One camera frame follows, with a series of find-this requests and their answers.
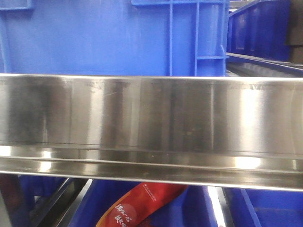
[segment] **blue plastic bin rib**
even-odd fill
[[[229,0],[0,0],[0,72],[224,76]]]
[[[302,227],[303,193],[228,189],[235,227]]]

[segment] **metal bar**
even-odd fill
[[[227,69],[235,73],[239,73],[243,76],[254,76],[254,77],[302,77],[303,76],[303,65],[295,64],[283,61],[273,61],[264,58],[227,53],[229,59],[227,59]],[[251,68],[247,65],[260,66],[266,69],[273,70],[272,73],[268,74],[263,71],[251,71]]]
[[[87,180],[86,184],[80,191],[79,195],[75,199],[75,201],[71,204],[71,206],[68,208],[68,210],[64,213],[62,219],[60,220],[59,224],[56,225],[56,227],[66,227],[71,222],[72,217],[74,216],[75,212],[77,211],[77,208],[81,204],[87,190],[89,189],[90,185],[92,183],[92,180]]]
[[[86,179],[67,179],[36,213],[32,226],[57,226],[86,182]]]
[[[207,192],[213,206],[214,218],[217,225],[219,227],[234,227],[232,215],[223,188],[208,186]]]
[[[302,78],[2,74],[0,90],[2,173],[303,189]]]
[[[31,227],[17,175],[0,174],[0,226]]]
[[[240,0],[240,1],[231,1],[230,2],[230,7],[242,7],[242,6],[246,6],[247,4],[252,3],[253,0]]]

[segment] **shelf lip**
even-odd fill
[[[179,183],[267,190],[303,192],[302,173],[269,174],[267,172],[200,169],[179,166],[156,166],[127,163],[41,161],[34,159],[0,159],[1,173],[51,175],[74,178]]]
[[[303,65],[291,62],[284,62],[284,61],[275,61],[264,59],[255,56],[248,56],[243,54],[236,54],[236,53],[226,53],[228,56],[227,62],[230,64],[245,64],[251,63],[255,66],[261,66],[266,69],[272,69],[276,72],[284,73],[284,77],[303,77]],[[261,77],[268,77],[268,75],[264,72],[264,75],[260,75]]]
[[[289,67],[287,65],[283,65],[283,63],[287,62],[280,62],[280,61],[264,61],[261,58],[251,57],[247,55],[240,55],[240,54],[227,54],[230,57],[235,57],[242,61],[251,61],[251,62],[263,62],[263,63],[272,63],[279,65],[281,67],[285,67],[287,69],[296,69],[302,73],[303,77],[303,69],[294,67]],[[297,65],[303,67],[303,65],[299,64],[290,64],[290,65]],[[230,78],[230,77],[196,77],[196,76],[112,76],[112,75],[69,75],[69,74],[19,74],[19,73],[0,73],[0,87],[9,85],[9,82],[18,82],[18,80],[27,80],[27,83],[22,85],[23,87],[28,86],[28,82],[33,82],[33,85],[42,85],[42,82],[45,82],[45,86],[62,86],[65,85],[63,88],[66,88],[70,85],[77,84],[83,85],[86,87],[94,87],[93,84],[90,82],[109,82],[109,83],[149,83],[149,84],[156,84],[156,83],[182,83],[187,85],[187,83],[196,82],[203,84],[210,84],[210,83],[220,83],[221,81],[225,81],[225,83],[236,83],[243,82],[243,83],[266,83],[266,82],[277,82],[277,83],[286,83],[286,82],[295,82],[295,83],[302,83],[303,78],[300,77],[239,77],[239,78]]]
[[[303,192],[302,156],[0,146],[0,173]]]

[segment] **stainless steel rail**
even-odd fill
[[[66,179],[52,196],[31,211],[31,227],[53,227],[61,223],[86,182],[86,179]]]
[[[70,205],[70,207],[63,213],[63,216],[59,223],[56,225],[53,225],[53,227],[67,227],[69,226],[73,216],[75,215],[78,207],[80,206],[81,202],[84,199],[84,196],[86,195],[89,187],[92,184],[92,180],[87,180],[86,184],[83,186],[82,190],[79,192],[76,199],[73,201],[73,203]]]
[[[303,190],[303,79],[0,76],[0,172]]]
[[[252,0],[238,0],[238,1],[231,1],[230,2],[230,11],[235,11],[238,8],[241,8],[243,6],[246,6],[250,3],[252,3]]]
[[[0,226],[30,226],[30,216],[16,175],[0,174]]]
[[[227,53],[227,69],[243,77],[303,77],[303,65]]]

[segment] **blue bin wall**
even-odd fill
[[[94,180],[69,227],[94,227],[112,204],[138,183]],[[206,187],[190,186],[179,197],[149,216],[155,227],[218,227]]]
[[[303,193],[227,189],[235,227],[302,227]]]
[[[227,52],[287,61],[290,0],[256,0],[229,15]]]
[[[223,76],[229,0],[0,0],[0,72]]]

